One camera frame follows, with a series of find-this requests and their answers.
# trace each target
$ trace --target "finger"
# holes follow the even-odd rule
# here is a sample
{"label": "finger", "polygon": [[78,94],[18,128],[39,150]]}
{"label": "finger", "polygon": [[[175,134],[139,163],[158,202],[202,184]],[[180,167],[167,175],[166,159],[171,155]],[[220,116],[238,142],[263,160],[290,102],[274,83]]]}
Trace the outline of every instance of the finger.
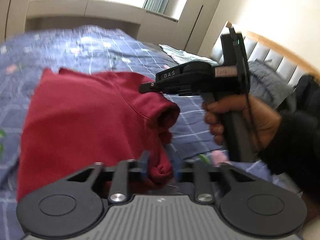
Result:
{"label": "finger", "polygon": [[208,105],[208,109],[210,112],[223,114],[229,111],[242,111],[246,103],[245,95],[232,95]]}
{"label": "finger", "polygon": [[223,143],[223,136],[222,136],[222,135],[216,135],[216,136],[214,137],[214,141],[216,142],[216,144],[222,145],[222,143]]}
{"label": "finger", "polygon": [[205,102],[202,103],[202,109],[208,111],[208,106]]}
{"label": "finger", "polygon": [[204,116],[204,121],[207,124],[216,124],[218,122],[218,116],[213,113],[207,112]]}
{"label": "finger", "polygon": [[213,135],[222,135],[224,132],[223,125],[219,123],[215,125],[210,125],[209,129]]}

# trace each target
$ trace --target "label sticker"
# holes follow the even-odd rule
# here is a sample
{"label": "label sticker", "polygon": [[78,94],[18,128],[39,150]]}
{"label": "label sticker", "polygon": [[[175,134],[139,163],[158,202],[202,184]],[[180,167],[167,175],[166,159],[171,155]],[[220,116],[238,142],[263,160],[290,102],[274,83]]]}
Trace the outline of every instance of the label sticker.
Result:
{"label": "label sticker", "polygon": [[238,70],[236,66],[223,66],[214,69],[215,77],[236,77]]}

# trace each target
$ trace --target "upholstered headboard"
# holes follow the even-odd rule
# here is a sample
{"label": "upholstered headboard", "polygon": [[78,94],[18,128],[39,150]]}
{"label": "upholstered headboard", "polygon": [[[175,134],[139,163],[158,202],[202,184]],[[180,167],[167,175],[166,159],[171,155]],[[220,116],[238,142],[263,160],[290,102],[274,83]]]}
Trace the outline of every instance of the upholstered headboard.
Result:
{"label": "upholstered headboard", "polygon": [[[278,43],[256,33],[241,30],[236,25],[233,25],[233,27],[236,32],[242,32],[248,61],[254,61],[256,59],[265,61],[284,78],[288,85],[295,86],[300,77],[305,73],[310,73],[320,79],[319,69],[312,66]],[[224,27],[221,34],[228,32],[229,29]],[[210,58],[219,62],[220,64],[223,62],[220,36],[212,49]]]}

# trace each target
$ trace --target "circular pad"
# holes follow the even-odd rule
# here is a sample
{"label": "circular pad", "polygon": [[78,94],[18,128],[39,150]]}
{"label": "circular pad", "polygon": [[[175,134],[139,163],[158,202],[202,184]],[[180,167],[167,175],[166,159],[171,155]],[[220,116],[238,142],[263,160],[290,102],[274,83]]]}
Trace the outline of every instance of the circular pad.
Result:
{"label": "circular pad", "polygon": [[86,183],[58,180],[25,196],[17,217],[25,232],[62,239],[89,230],[103,210],[102,200]]}
{"label": "circular pad", "polygon": [[258,237],[281,237],[299,229],[307,215],[294,193],[271,183],[234,185],[220,202],[220,213],[235,229]]}
{"label": "circular pad", "polygon": [[76,200],[68,195],[51,195],[40,201],[39,208],[48,216],[63,216],[76,208]]}
{"label": "circular pad", "polygon": [[247,205],[252,212],[263,216],[276,215],[284,209],[282,200],[269,194],[252,196],[248,199]]}

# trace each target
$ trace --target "black jacket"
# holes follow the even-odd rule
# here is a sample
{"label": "black jacket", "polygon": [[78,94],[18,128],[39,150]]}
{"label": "black jacket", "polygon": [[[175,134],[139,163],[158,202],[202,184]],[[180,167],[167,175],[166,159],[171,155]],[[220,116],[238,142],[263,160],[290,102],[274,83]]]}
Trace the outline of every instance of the black jacket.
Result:
{"label": "black jacket", "polygon": [[320,131],[318,120],[306,112],[282,112],[282,122],[259,153],[274,174],[286,172],[305,192],[320,196]]}

